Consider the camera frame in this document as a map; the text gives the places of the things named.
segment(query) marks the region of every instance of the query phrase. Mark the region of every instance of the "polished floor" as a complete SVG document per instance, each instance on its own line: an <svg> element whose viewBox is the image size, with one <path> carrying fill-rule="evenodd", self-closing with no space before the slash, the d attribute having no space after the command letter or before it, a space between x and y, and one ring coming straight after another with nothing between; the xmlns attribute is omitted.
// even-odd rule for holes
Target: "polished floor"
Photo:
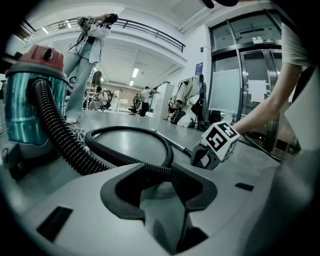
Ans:
<svg viewBox="0 0 320 256"><path fill-rule="evenodd" d="M111 126L156 129L190 150L202 138L202 132L199 130L172 125L165 120L157 121L149 117L110 112L84 111L78 124L85 127L87 131ZM155 165L161 165L166 156L161 142L151 135L135 131L109 132L99 135L96 139L123 154ZM6 140L6 136L0 138L2 147ZM190 159L177 149L174 148L173 152L175 162L190 162ZM238 143L230 158L220 163L215 171L239 173L255 179L259 177L263 169L277 165L279 164L276 161L263 152ZM18 181L12 179L9 172L3 167L0 172L2 187L8 200L14 211L22 217L54 191L78 177L80 175L62 157L33 168L30 173ZM179 230L182 227L184 207L171 184L164 182L144 192L141 195L140 207L146 212L146 229L161 241L167 251L173 253L180 237Z"/></svg>

